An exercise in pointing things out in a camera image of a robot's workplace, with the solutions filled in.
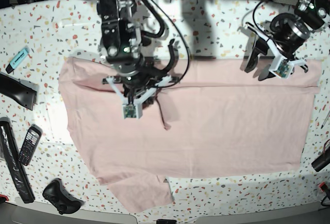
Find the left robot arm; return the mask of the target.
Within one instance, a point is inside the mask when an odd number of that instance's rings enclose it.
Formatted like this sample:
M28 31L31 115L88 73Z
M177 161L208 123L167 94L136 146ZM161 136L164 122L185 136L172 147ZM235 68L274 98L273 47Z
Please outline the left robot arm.
M280 13L264 28L257 22L245 24L255 34L252 51L244 71L254 70L260 55L271 52L273 61L266 65L258 76L259 81L278 77L287 79L295 67L308 72L305 59L299 59L296 51L309 39L312 33L329 27L329 0L298 0L294 13Z

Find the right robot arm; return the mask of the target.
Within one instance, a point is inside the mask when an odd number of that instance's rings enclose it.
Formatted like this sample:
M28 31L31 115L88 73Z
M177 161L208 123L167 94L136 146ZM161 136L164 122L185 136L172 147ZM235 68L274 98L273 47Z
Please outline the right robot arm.
M157 90L178 80L170 70L175 65L174 40L168 44L170 59L159 69L153 59L146 59L141 48L151 44L152 39L161 38L165 23L147 0L141 0L155 16L160 28L157 33L144 31L134 21L137 11L135 0L98 0L97 12L101 23L101 57L116 71L115 76L103 79L109 84L122 102L124 118L142 117L144 105L153 103Z

